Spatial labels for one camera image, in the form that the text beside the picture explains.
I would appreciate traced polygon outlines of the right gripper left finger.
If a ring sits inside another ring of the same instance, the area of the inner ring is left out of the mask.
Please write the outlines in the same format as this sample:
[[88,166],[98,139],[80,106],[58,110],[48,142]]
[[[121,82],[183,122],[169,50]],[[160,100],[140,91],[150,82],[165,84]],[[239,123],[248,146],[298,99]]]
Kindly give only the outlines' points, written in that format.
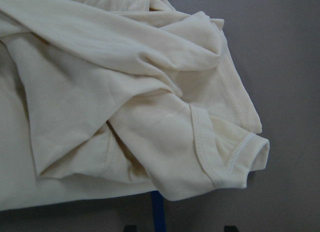
[[136,225],[125,225],[123,232],[137,232],[137,226]]

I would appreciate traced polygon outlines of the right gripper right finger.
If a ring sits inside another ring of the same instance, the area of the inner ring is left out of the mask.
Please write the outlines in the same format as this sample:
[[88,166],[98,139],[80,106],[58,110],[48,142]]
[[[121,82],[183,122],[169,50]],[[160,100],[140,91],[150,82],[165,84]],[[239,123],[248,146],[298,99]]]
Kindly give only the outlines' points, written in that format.
[[224,232],[239,232],[239,229],[234,225],[225,225],[223,231]]

